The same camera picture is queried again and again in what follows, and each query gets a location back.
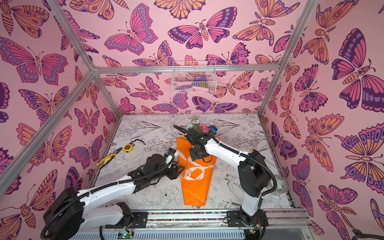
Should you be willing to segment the white ribbon bundle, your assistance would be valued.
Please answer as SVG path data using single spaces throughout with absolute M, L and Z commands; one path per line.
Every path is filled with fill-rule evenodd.
M 176 152 L 178 154 L 178 157 L 185 160 L 187 163 L 187 167 L 185 168 L 185 173 L 183 176 L 183 178 L 187 181 L 202 180 L 205 177 L 206 170 L 207 169 L 213 169 L 215 167 L 214 165 L 209 165 L 209 166 L 200 165 L 198 163 L 193 162 L 191 157 L 186 158 L 185 155 L 182 152 L 180 152 L 179 150 L 176 150 Z M 198 176 L 193 177 L 193 172 L 196 170 L 200 170 L 201 173 Z

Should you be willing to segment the pink fake rose stem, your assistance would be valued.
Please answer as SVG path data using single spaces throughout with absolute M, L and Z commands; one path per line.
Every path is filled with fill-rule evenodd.
M 202 130 L 203 133 L 209 133 L 210 129 L 206 124 L 200 125 L 200 129 Z

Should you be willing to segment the orange wrapping paper sheet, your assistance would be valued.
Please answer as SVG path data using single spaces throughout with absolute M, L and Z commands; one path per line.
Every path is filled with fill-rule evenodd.
M 184 135 L 177 138 L 179 165 L 185 167 L 181 173 L 184 204 L 186 206 L 204 206 L 217 158 L 210 155 L 207 158 L 193 161 L 190 148 L 192 145 Z

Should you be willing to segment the blue fake flower stem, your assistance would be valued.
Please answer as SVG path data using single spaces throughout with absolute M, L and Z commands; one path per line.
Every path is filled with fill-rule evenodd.
M 218 128 L 217 128 L 217 127 L 215 127 L 215 126 L 209 126 L 209 133 L 210 133 L 210 134 L 216 135 L 216 134 L 217 134 L 217 131 L 218 131 Z

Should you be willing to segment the white fake flower stem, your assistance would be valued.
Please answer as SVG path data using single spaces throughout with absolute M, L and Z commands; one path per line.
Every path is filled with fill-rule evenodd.
M 202 125 L 202 122 L 199 120 L 199 116 L 193 115 L 191 118 L 191 123 L 187 125 L 187 131 L 189 130 L 195 130 L 198 133 L 202 133 L 200 126 Z

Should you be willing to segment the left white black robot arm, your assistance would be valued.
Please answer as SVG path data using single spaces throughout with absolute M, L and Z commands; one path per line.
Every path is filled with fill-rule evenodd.
M 43 215 L 45 226 L 40 238 L 68 240 L 80 230 L 91 228 L 92 221 L 97 221 L 97 226 L 128 226 L 132 214 L 126 204 L 119 204 L 117 210 L 108 210 L 96 218 L 90 214 L 103 204 L 156 185 L 164 177 L 177 179 L 184 170 L 179 166 L 178 155 L 179 151 L 170 148 L 164 155 L 153 154 L 143 166 L 108 184 L 79 191 L 63 190 Z

